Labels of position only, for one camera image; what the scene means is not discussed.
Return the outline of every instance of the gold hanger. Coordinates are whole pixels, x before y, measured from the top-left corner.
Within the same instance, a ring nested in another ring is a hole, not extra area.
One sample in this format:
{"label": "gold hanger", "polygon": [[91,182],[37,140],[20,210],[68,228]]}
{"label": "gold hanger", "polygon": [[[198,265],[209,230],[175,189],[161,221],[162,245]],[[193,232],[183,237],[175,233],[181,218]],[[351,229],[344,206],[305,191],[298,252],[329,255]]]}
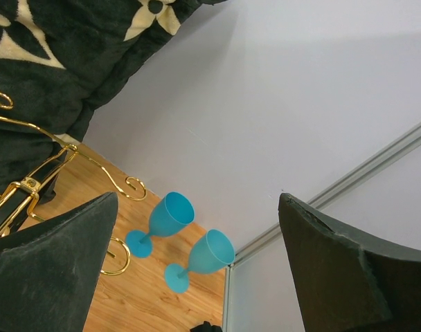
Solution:
{"label": "gold hanger", "polygon": [[[0,92],[0,109],[4,109],[4,110],[11,110],[14,107],[14,103],[12,101],[12,99],[6,95],[5,93]],[[130,199],[132,201],[142,201],[143,199],[146,198],[147,196],[147,189],[146,186],[144,185],[144,183],[139,179],[139,178],[135,178],[133,176],[128,176],[125,179],[126,185],[128,187],[130,187],[132,190],[137,191],[137,188],[135,185],[132,184],[131,181],[136,181],[140,187],[143,189],[143,195],[140,197],[135,197],[132,195],[127,194],[119,185],[116,184],[115,180],[112,178],[111,174],[107,171],[107,169],[101,165],[98,161],[96,161],[95,159],[92,159],[91,157],[89,157],[88,155],[84,154],[83,152],[78,150],[78,147],[76,145],[73,144],[69,144],[67,142],[64,142],[62,139],[58,138],[57,136],[49,133],[47,130],[38,127],[37,125],[33,124],[33,123],[28,123],[28,122],[24,122],[24,121],[20,121],[20,120],[14,120],[14,119],[10,119],[7,117],[3,117],[0,116],[0,121],[2,122],[7,122],[7,123],[12,123],[15,125],[20,125],[23,127],[28,127],[31,129],[34,129],[35,131],[39,131],[40,133],[48,136],[51,140],[57,142],[58,144],[61,145],[62,149],[54,156],[51,156],[50,158],[48,158],[47,160],[45,160],[37,169],[34,169],[31,173],[29,173],[22,181],[20,182],[12,182],[8,188],[6,188],[5,192],[3,194],[0,194],[0,207],[12,196],[12,194],[18,190],[24,190],[26,192],[28,192],[30,194],[30,196],[11,214],[11,216],[9,218],[7,218],[5,220],[5,222],[3,223],[3,225],[0,226],[0,237],[5,236],[8,234],[8,230],[9,230],[9,225],[12,223],[12,221],[14,220],[14,218],[18,215],[18,213],[24,209],[27,205],[27,213],[28,216],[39,221],[45,221],[45,219],[43,219],[42,217],[36,215],[33,210],[35,209],[35,206],[38,203],[39,200],[39,194],[38,192],[43,188],[43,186],[45,186],[47,183],[49,183],[55,176],[57,176],[57,174],[61,171],[61,169],[66,166],[68,163],[70,163],[76,156],[81,156],[84,159],[88,160],[90,163],[94,164],[96,167],[99,167],[107,176],[107,178],[110,180],[110,182],[112,183],[112,185],[116,188],[116,190],[122,194],[124,197],[126,197],[127,199]],[[66,160],[59,166],[57,167],[54,172],[42,183],[36,181],[33,176],[34,174],[43,166],[45,166],[47,163],[51,162],[52,160],[55,160],[57,158],[59,158],[60,156],[62,156],[65,152],[71,152],[71,155],[68,156],[66,158]],[[130,265],[130,251],[129,248],[127,247],[126,243],[122,240],[120,240],[117,237],[111,237],[111,241],[116,241],[118,242],[124,249],[125,249],[125,254],[126,254],[126,262],[125,265],[116,271],[106,271],[106,270],[101,270],[101,273],[104,275],[109,275],[109,276],[114,276],[114,275],[120,275],[123,272],[126,271],[126,269],[129,267]],[[107,251],[107,254],[112,256],[113,258],[116,257],[116,255],[112,252],[110,252],[109,250]]]}

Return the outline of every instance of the wooden floor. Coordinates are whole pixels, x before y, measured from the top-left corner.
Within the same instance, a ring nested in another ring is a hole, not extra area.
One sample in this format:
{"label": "wooden floor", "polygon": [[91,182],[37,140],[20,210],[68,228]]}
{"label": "wooden floor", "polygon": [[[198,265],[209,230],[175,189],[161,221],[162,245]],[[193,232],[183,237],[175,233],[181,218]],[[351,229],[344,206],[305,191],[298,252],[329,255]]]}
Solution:
{"label": "wooden floor", "polygon": [[[125,175],[119,169],[86,147],[82,149],[103,163],[119,185],[124,182]],[[37,208],[37,213],[45,218],[66,212],[104,192],[114,191],[114,187],[99,168],[77,157],[60,174],[55,191],[57,197],[53,201]],[[133,229],[147,232],[148,217],[159,198],[149,194],[143,202],[133,202],[121,195],[119,199],[113,235],[124,239]],[[173,237],[153,238],[152,256],[146,259],[132,257],[130,267],[122,275],[101,275],[84,331],[189,331],[204,320],[221,325],[223,270],[213,275],[190,273],[190,288],[180,295],[173,293],[163,279],[168,264],[187,264],[192,245],[204,233],[204,229],[194,223]],[[118,244],[112,243],[109,249],[117,258],[106,257],[103,266],[106,269],[119,266],[125,258]]]}

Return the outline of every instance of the black object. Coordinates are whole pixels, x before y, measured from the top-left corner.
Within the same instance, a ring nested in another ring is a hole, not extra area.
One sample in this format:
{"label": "black object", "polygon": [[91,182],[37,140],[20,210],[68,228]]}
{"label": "black object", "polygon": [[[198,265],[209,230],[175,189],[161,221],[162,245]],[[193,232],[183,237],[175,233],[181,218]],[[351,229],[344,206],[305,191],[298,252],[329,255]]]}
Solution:
{"label": "black object", "polygon": [[421,251],[374,237],[290,194],[281,231],[307,332],[421,331]]}
{"label": "black object", "polygon": [[204,322],[203,324],[191,329],[190,332],[223,332],[223,330],[219,326],[211,325],[210,322]]}
{"label": "black object", "polygon": [[117,211],[106,193],[0,239],[0,331],[83,330]]}

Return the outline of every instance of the wine glass base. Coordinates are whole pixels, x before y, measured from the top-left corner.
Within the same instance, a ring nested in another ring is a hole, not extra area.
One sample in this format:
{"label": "wine glass base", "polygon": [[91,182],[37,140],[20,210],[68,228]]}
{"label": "wine glass base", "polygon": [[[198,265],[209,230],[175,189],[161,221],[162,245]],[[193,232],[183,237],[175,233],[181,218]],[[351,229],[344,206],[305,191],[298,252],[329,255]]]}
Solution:
{"label": "wine glass base", "polygon": [[169,288],[178,293],[184,293],[189,288],[189,276],[184,275],[178,278],[178,275],[184,271],[184,268],[178,264],[170,264],[164,271],[164,280]]}
{"label": "wine glass base", "polygon": [[146,236],[146,233],[140,230],[132,230],[126,235],[126,244],[130,252],[138,258],[149,257],[152,253],[152,240],[148,237],[141,242],[141,239]]}

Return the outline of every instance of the gold hook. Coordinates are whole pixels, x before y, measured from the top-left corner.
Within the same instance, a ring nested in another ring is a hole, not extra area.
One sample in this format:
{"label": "gold hook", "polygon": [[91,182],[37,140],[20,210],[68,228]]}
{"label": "gold hook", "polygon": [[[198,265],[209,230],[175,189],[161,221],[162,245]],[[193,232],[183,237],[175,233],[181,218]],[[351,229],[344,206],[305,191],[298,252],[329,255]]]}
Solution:
{"label": "gold hook", "polygon": [[10,99],[8,95],[0,92],[0,98],[8,102],[7,105],[0,103],[0,109],[13,109],[14,108],[14,102],[12,101],[12,99]]}
{"label": "gold hook", "polygon": [[[130,250],[129,250],[129,247],[127,246],[127,244],[124,243],[122,240],[120,240],[118,237],[111,237],[111,240],[112,241],[115,241],[115,242],[118,242],[125,249],[125,252],[126,252],[126,262],[125,262],[125,265],[121,269],[119,269],[117,271],[101,270],[100,272],[103,275],[109,275],[109,276],[120,275],[121,273],[125,272],[127,270],[127,268],[129,267],[129,265],[130,265]],[[111,255],[113,258],[115,258],[115,254],[114,253],[112,253],[110,251],[107,251],[107,253],[109,255]]]}
{"label": "gold hook", "polygon": [[[0,103],[0,108],[2,108],[2,109],[12,109],[13,108],[13,101],[9,98],[9,96],[0,92],[0,97],[4,98],[5,100],[7,100],[9,102],[9,105],[3,105],[3,104]],[[128,198],[132,201],[137,201],[137,202],[142,201],[143,199],[145,199],[147,197],[146,186],[144,185],[144,183],[140,179],[134,178],[133,176],[128,176],[125,179],[125,182],[126,182],[126,185],[129,188],[136,191],[137,188],[133,184],[130,183],[131,180],[136,181],[138,183],[138,185],[141,186],[141,189],[143,189],[143,195],[141,197],[134,197],[134,196],[131,196],[129,194],[126,194],[126,192],[119,185],[116,184],[116,182],[112,178],[111,174],[107,171],[107,169],[103,165],[101,165],[98,161],[92,159],[88,155],[78,151],[78,148],[75,145],[64,142],[62,139],[58,138],[57,136],[53,135],[52,133],[49,133],[47,130],[45,130],[43,128],[40,128],[33,123],[28,123],[28,122],[24,122],[24,121],[20,121],[20,120],[13,120],[13,119],[10,119],[10,118],[6,118],[4,116],[0,116],[0,121],[7,122],[7,123],[13,123],[15,125],[28,127],[28,128],[34,129],[36,131],[39,131],[40,133],[43,133],[44,135],[48,136],[51,140],[54,140],[55,142],[60,144],[63,148],[66,147],[67,149],[70,149],[74,154],[77,154],[79,156],[82,156],[82,157],[86,158],[88,161],[93,163],[95,166],[99,167],[106,174],[107,178],[111,181],[111,183],[115,187],[115,189],[120,194],[122,194],[124,197],[126,197],[126,198]]]}

